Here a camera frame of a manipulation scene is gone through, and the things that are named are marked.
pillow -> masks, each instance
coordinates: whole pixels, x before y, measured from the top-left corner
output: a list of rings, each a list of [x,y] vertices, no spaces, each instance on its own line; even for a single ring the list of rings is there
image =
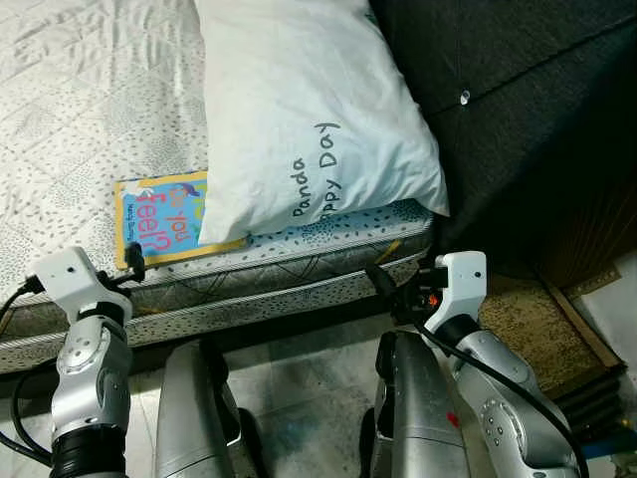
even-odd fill
[[[200,243],[415,198],[438,145],[366,0],[197,0],[209,172]]]

tiled floor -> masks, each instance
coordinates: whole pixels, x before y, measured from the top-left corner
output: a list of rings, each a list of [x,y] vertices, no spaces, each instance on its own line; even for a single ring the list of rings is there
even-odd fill
[[[239,406],[257,417],[264,456],[275,478],[358,476],[358,432],[376,387],[378,338],[391,328],[379,316],[226,355],[229,384]],[[127,474],[152,476],[162,371],[131,378],[126,436]],[[475,420],[464,416],[475,478],[494,478]],[[0,429],[14,436],[8,401],[0,400]],[[42,444],[50,442],[50,417],[25,420]],[[0,478],[45,478],[48,469],[0,446]],[[591,474],[610,477],[612,474]]]

dark gray upholstered headboard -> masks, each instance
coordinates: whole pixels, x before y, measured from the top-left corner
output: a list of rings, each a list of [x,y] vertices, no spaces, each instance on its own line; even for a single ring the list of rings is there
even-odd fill
[[[453,212],[442,251],[532,247],[635,170],[634,0],[371,4],[440,142]]]

quilted mattress cover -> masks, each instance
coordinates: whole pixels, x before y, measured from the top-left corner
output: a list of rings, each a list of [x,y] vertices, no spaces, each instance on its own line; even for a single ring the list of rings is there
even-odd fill
[[[207,167],[204,48],[188,0],[0,0],[0,301],[69,245],[114,273],[113,184]],[[135,315],[292,290],[425,251],[432,214],[401,201],[149,270]],[[55,334],[46,295],[0,342]]]

colorful book cover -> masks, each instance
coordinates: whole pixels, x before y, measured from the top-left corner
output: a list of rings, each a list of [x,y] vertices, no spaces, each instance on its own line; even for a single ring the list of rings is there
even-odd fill
[[[124,249],[133,241],[141,244],[146,266],[245,246],[245,239],[199,245],[206,174],[206,171],[198,171],[115,184],[115,264],[118,268],[126,268]]]

